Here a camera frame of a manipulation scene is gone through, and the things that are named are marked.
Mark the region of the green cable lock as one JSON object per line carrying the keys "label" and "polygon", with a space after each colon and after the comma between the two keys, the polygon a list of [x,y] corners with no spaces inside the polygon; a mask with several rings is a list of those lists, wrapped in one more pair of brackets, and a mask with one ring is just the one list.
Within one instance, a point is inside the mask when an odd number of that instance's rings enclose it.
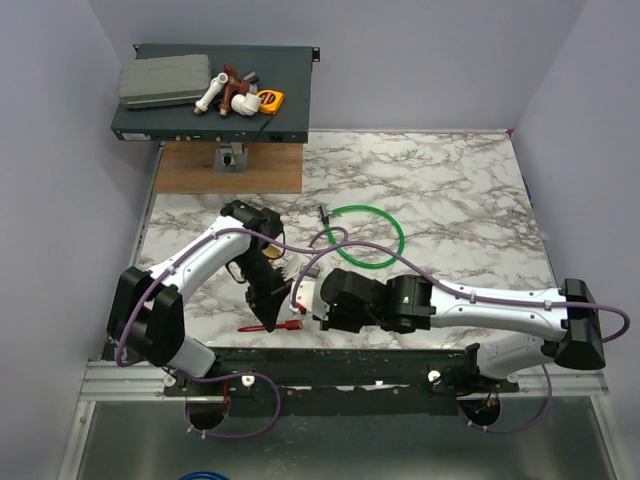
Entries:
{"label": "green cable lock", "polygon": [[349,241],[377,243],[391,251],[391,254],[379,251],[386,258],[374,261],[374,254],[365,253],[363,246],[336,248],[335,253],[355,268],[370,271],[387,269],[397,261],[396,255],[402,255],[405,250],[406,237],[400,223],[380,208],[354,204],[328,209],[320,205],[318,215],[330,246],[347,241],[345,234],[337,230],[338,227],[348,229],[354,226],[353,236],[347,231]]}

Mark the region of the yellow tape measure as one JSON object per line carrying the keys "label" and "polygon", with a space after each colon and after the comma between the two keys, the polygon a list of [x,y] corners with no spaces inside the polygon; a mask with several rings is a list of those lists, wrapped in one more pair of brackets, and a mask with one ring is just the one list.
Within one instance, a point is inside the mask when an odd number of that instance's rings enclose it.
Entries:
{"label": "yellow tape measure", "polygon": [[257,93],[260,98],[259,112],[262,114],[276,115],[286,95],[280,91],[264,89]]}

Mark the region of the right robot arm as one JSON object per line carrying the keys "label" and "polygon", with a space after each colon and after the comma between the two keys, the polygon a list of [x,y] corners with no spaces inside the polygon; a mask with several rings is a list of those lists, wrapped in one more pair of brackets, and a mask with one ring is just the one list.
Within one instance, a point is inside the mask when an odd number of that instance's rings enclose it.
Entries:
{"label": "right robot arm", "polygon": [[433,328],[474,327],[510,337],[471,350],[460,379],[480,392],[495,380],[554,363],[578,371],[605,367],[604,340],[586,283],[567,279],[558,289],[499,290],[401,275],[385,283],[342,269],[314,288],[314,314],[325,330],[357,333],[377,326],[399,334]]}

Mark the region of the grey plastic case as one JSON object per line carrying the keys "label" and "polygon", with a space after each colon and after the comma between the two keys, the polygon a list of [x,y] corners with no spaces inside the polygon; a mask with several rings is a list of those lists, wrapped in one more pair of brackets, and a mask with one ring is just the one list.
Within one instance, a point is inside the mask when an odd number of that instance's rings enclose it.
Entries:
{"label": "grey plastic case", "polygon": [[121,68],[119,102],[126,109],[193,103],[206,92],[210,81],[206,55],[131,60]]}

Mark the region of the white pipe fitting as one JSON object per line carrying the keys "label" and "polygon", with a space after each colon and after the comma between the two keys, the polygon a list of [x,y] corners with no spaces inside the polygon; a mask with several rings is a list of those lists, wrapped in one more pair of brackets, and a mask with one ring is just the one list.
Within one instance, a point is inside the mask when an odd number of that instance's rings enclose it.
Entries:
{"label": "white pipe fitting", "polygon": [[202,115],[203,113],[205,113],[215,97],[224,90],[228,81],[229,76],[224,72],[221,72],[216,77],[214,77],[211,80],[209,88],[206,90],[206,92],[199,100],[195,102],[194,113],[196,115]]}

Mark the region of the white elbow fitting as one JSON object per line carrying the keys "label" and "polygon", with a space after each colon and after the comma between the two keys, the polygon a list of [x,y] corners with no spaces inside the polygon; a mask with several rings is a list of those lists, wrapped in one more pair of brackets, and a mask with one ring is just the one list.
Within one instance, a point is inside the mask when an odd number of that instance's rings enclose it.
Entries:
{"label": "white elbow fitting", "polygon": [[255,94],[237,93],[233,96],[230,105],[234,112],[242,116],[253,116],[259,112],[261,102],[261,98]]}

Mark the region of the brown pipe fitting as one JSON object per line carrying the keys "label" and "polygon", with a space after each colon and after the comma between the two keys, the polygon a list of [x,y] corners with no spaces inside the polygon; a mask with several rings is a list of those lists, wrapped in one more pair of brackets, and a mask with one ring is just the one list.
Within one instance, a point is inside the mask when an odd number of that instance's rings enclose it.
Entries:
{"label": "brown pipe fitting", "polygon": [[223,66],[223,73],[228,77],[219,102],[219,113],[226,117],[231,111],[231,101],[236,94],[246,95],[250,92],[251,85],[259,81],[255,71],[251,71],[244,77],[239,77],[234,67],[230,64]]}

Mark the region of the wooden board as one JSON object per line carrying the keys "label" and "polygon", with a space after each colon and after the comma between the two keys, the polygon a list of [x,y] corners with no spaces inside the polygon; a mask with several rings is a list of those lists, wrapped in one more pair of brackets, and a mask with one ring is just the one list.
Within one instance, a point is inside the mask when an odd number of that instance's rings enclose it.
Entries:
{"label": "wooden board", "polygon": [[239,173],[214,170],[215,142],[169,142],[155,178],[159,194],[297,194],[302,191],[302,144],[247,144],[248,165]]}

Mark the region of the grey metal bracket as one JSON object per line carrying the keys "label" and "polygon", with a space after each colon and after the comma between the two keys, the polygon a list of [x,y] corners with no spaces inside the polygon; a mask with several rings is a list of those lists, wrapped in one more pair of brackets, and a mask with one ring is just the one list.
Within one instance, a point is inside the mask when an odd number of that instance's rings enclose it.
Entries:
{"label": "grey metal bracket", "polygon": [[216,149],[213,170],[221,174],[245,173],[248,168],[248,150],[241,142],[221,142]]}

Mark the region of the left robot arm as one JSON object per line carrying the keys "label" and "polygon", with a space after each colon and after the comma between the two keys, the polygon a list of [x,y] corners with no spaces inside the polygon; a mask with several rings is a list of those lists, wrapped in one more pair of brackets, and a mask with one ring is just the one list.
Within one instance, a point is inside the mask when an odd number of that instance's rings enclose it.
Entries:
{"label": "left robot arm", "polygon": [[250,310],[267,331],[273,331],[291,283],[264,250],[283,233],[278,213],[235,200],[179,253],[149,270],[126,269],[119,277],[107,324],[107,334],[116,342],[116,364],[129,367],[146,361],[180,370],[197,393],[214,393],[222,372],[214,364],[213,350],[186,334],[184,305],[210,277],[234,263],[240,270],[239,282],[247,286]]}

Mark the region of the brass padlock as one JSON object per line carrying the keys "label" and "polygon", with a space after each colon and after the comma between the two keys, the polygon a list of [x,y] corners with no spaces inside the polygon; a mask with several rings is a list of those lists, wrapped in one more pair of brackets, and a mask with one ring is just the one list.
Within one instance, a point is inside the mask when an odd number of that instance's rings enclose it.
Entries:
{"label": "brass padlock", "polygon": [[263,251],[262,253],[265,255],[265,257],[270,261],[270,262],[275,262],[279,259],[281,259],[284,254],[286,253],[286,251],[284,249],[281,249],[279,247],[276,247],[274,245],[268,245]]}

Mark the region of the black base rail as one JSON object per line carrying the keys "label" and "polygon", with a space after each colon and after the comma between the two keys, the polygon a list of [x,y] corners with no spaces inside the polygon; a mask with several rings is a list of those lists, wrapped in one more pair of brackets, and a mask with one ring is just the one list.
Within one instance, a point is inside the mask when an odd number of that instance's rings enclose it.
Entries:
{"label": "black base rail", "polygon": [[164,393],[237,417],[454,415],[462,398],[519,389],[480,376],[476,350],[217,347],[204,380],[178,375]]}

